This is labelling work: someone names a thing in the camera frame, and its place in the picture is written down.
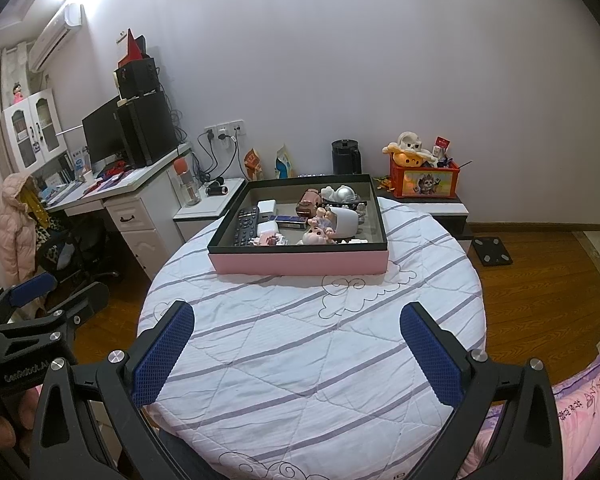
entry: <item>pink bedding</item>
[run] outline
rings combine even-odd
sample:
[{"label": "pink bedding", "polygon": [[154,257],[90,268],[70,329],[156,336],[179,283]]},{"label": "pink bedding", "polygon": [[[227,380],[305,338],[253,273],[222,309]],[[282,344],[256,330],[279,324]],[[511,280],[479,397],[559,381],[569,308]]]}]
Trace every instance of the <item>pink bedding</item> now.
[{"label": "pink bedding", "polygon": [[[553,387],[562,434],[564,480],[575,479],[600,447],[600,355],[585,370]],[[498,421],[502,405],[489,410],[460,473],[476,469]]]}]

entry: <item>air conditioner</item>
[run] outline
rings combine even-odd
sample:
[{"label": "air conditioner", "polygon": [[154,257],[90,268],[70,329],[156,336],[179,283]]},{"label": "air conditioner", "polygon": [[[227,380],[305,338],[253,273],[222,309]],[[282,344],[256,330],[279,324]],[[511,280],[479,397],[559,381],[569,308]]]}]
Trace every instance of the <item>air conditioner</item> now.
[{"label": "air conditioner", "polygon": [[42,72],[46,62],[81,26],[81,4],[67,4],[58,10],[29,51],[29,70]]}]

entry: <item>blue textured grip pad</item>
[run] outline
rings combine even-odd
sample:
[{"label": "blue textured grip pad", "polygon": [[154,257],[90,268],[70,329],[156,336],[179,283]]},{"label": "blue textured grip pad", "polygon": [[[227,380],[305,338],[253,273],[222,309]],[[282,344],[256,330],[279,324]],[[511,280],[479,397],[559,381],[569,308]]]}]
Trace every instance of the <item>blue textured grip pad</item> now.
[{"label": "blue textured grip pad", "polygon": [[438,400],[458,407],[464,397],[460,369],[410,304],[400,314],[400,332]]},{"label": "blue textured grip pad", "polygon": [[154,345],[134,370],[131,399],[138,408],[157,399],[193,333],[193,324],[193,309],[185,303],[155,339]]},{"label": "blue textured grip pad", "polygon": [[34,276],[11,289],[9,296],[11,305],[16,307],[25,306],[36,298],[54,290],[57,283],[56,279],[48,272]]}]

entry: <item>silver bolt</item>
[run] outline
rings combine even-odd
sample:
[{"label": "silver bolt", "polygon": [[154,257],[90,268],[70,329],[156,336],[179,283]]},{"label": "silver bolt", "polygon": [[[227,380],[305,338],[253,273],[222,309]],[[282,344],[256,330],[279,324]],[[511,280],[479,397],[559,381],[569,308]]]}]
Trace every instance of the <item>silver bolt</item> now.
[{"label": "silver bolt", "polygon": [[544,368],[544,363],[540,359],[536,359],[535,357],[529,360],[529,366],[531,366],[534,370],[538,372]]},{"label": "silver bolt", "polygon": [[60,368],[62,368],[64,366],[64,359],[62,359],[61,357],[58,357],[56,359],[54,359],[53,361],[51,361],[51,369],[53,371],[58,371]]},{"label": "silver bolt", "polygon": [[122,359],[125,358],[125,353],[122,350],[114,350],[109,354],[109,362],[110,363],[119,363]]},{"label": "silver bolt", "polygon": [[474,348],[473,350],[471,350],[471,358],[474,361],[483,363],[489,358],[489,356],[487,355],[487,352],[485,352],[484,350],[480,350],[479,348]]}]

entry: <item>round table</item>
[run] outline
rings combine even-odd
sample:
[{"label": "round table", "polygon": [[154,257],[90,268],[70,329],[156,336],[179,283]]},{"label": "round table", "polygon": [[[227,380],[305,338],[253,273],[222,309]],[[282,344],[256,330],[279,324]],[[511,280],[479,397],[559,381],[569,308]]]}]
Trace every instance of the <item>round table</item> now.
[{"label": "round table", "polygon": [[174,300],[195,330],[152,417],[230,478],[401,478],[440,430],[440,404],[400,334],[419,301],[467,349],[484,348],[480,281],[430,215],[378,199],[389,246],[381,276],[217,275],[219,220],[165,264],[138,332]]}]

